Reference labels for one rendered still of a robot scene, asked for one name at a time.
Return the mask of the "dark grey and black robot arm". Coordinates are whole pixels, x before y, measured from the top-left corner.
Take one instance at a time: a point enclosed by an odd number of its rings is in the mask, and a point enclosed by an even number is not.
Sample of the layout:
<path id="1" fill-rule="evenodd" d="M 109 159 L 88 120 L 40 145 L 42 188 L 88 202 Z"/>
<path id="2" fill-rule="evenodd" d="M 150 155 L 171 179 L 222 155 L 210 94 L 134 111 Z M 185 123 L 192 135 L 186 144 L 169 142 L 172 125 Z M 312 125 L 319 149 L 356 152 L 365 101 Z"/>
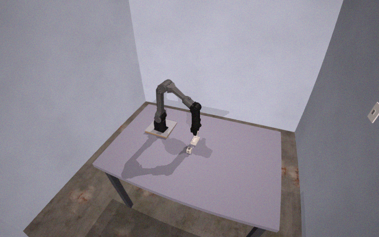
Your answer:
<path id="1" fill-rule="evenodd" d="M 170 79 L 165 80 L 157 86 L 156 89 L 156 104 L 157 111 L 154 117 L 154 130 L 164 133 L 168 127 L 166 126 L 166 110 L 164 109 L 164 93 L 174 93 L 185 104 L 192 113 L 192 121 L 198 122 L 200 120 L 200 110 L 202 106 L 193 101 L 189 96 L 185 96 Z M 161 94 L 162 93 L 162 94 Z"/>

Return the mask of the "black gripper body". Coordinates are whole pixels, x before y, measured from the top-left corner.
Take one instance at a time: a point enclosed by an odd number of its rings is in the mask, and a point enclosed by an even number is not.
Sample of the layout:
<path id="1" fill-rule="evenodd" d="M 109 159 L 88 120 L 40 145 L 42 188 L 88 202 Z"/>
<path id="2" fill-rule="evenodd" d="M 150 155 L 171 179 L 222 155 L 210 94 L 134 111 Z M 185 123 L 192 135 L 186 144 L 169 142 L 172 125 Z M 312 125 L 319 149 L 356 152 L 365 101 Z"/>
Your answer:
<path id="1" fill-rule="evenodd" d="M 198 122 L 192 121 L 192 128 L 191 128 L 191 133 L 194 133 L 194 130 L 197 129 L 198 127 L 201 127 L 202 125 L 200 124 L 201 119 Z"/>

